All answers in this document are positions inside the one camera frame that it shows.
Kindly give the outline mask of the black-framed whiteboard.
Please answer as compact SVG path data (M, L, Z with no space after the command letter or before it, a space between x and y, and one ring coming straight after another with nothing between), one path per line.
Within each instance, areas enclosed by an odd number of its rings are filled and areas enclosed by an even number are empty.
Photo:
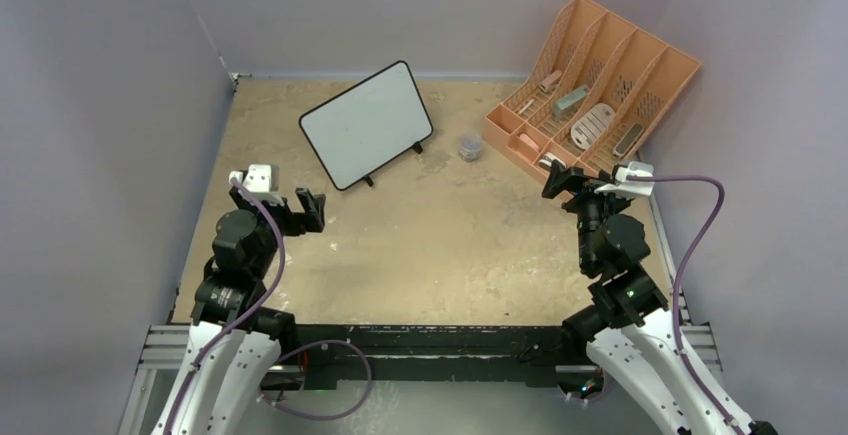
M332 186L345 191L434 134L409 64L398 60L299 117Z

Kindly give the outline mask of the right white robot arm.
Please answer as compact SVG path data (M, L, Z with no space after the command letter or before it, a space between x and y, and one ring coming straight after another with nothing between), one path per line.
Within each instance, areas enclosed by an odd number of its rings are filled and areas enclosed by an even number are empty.
M683 333L679 268L666 296L642 266L651 250L642 222L625 214L657 183L705 182L717 199L685 253L689 258L722 208L725 189L703 175L656 176L649 164L618 164L591 176L556 158L543 161L545 199L570 194L564 211L577 218L580 272L590 279L591 304L563 322L561 347L576 362L590 360L638 403L664 434L773 434L717 381Z

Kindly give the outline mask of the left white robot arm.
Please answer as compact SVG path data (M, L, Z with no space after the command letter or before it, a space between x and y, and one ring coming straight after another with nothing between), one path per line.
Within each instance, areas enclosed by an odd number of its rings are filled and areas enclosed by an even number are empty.
M323 194L296 191L302 211L271 192L229 194L236 208L217 222L212 257L195 291L188 341L155 434L232 434L268 369L297 354L293 315L266 308L263 279L284 236L320 233Z

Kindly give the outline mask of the grey whiteboard eraser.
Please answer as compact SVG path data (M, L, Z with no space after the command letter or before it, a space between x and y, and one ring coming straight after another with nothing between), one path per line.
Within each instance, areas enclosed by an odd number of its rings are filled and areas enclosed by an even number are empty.
M623 159L631 151L643 132L644 126L642 124L632 124L613 147L612 154Z

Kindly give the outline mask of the pink eraser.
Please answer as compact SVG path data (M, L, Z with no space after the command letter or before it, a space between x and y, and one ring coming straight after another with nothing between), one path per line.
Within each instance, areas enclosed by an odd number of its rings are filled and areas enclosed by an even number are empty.
M524 145L526 145L526 146L527 146L530 150L532 150L532 151L534 151L534 152L536 152L536 153L539 153L539 151L540 151L540 147L539 147L539 145L535 142L535 140L534 140L534 139L533 139L530 135L528 135L527 133L521 133L521 134L519 135L518 139L519 139L519 140L520 140L520 141L521 141Z

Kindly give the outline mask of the teal staple box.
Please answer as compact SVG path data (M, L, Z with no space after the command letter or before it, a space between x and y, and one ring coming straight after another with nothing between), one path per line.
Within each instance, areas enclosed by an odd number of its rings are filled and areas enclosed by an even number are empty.
M582 105L589 91L587 85L580 85L557 99L552 105L552 119L557 122L569 119Z

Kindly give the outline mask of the small white pin item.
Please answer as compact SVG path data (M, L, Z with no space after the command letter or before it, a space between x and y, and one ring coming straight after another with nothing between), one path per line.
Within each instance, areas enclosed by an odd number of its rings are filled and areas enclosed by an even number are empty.
M519 116L524 115L534 104L535 99L528 100L521 108L517 111Z

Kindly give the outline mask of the peach plastic desk organizer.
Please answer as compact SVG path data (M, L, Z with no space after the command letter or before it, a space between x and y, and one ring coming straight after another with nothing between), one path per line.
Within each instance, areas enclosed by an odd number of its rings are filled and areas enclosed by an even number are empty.
M482 137L539 182L547 171L537 161L546 152L589 175L610 173L637 152L700 67L696 58L595 1L571 0L558 13L528 79L486 116ZM543 93L541 80L555 70L562 71L557 87ZM582 105L569 119L554 121L553 103L580 85L590 89ZM519 116L530 99L535 99L533 106ZM570 129L598 103L611 106L615 118L588 150L581 150ZM613 147L634 123L642 124L644 132L620 159ZM535 140L539 153L518 139L521 133Z

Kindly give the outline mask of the pink stapler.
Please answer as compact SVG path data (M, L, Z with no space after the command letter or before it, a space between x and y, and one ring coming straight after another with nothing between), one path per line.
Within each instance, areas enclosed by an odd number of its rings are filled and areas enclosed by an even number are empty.
M551 93L558 85L559 80L562 77L561 70L555 70L548 74L544 79L541 80L539 84L539 89L543 93Z

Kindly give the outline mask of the clear jar of clips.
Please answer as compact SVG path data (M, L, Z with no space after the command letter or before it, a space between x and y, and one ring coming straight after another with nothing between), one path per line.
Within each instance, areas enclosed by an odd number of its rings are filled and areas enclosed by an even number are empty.
M483 151L482 137L474 133L466 133L460 137L458 155L466 163L478 160Z

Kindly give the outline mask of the black aluminium base frame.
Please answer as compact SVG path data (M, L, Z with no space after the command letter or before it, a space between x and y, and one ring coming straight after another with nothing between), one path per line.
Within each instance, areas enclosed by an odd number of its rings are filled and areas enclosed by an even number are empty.
M283 345L306 355L274 366L305 375L309 390L362 380L361 350L376 381L515 382L532 388L575 383L595 368L560 326L300 324Z

